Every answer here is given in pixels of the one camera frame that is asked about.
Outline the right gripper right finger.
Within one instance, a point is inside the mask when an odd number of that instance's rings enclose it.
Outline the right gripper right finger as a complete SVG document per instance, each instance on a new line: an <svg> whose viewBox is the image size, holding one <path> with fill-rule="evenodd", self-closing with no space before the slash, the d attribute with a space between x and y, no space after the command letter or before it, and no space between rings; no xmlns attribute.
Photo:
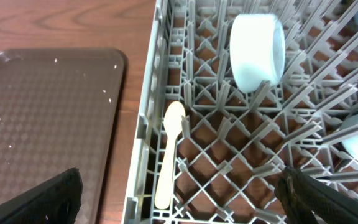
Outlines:
<svg viewBox="0 0 358 224"><path fill-rule="evenodd" d="M358 202L299 169L284 168L275 188L290 223L358 223Z"/></svg>

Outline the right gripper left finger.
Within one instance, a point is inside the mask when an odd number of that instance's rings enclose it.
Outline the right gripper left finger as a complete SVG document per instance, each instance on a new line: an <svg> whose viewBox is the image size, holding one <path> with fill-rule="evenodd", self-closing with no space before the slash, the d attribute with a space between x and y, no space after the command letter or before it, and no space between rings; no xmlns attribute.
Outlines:
<svg viewBox="0 0 358 224"><path fill-rule="evenodd" d="M81 207L83 183L70 168L0 205L0 224L74 223Z"/></svg>

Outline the yellow plastic spoon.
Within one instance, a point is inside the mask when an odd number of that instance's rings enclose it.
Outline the yellow plastic spoon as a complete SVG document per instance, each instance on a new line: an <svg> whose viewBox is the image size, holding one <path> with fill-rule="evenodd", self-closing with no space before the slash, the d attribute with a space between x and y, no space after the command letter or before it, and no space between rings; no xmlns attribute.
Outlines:
<svg viewBox="0 0 358 224"><path fill-rule="evenodd" d="M167 135L167 143L155 192L154 205L157 209L167 209L171 202L171 189L173 185L173 165L178 135L183 131L181 121L185 117L185 107L179 101L173 101L168 106L163 127Z"/></svg>

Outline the light blue bowl with rice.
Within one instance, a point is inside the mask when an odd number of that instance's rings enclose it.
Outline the light blue bowl with rice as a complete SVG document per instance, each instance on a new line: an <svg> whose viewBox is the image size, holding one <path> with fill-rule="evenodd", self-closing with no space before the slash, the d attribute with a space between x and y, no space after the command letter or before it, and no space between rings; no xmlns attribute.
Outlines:
<svg viewBox="0 0 358 224"><path fill-rule="evenodd" d="M285 67L283 25L274 14L240 14L229 40L231 70L238 89L256 91L263 81L277 85Z"/></svg>

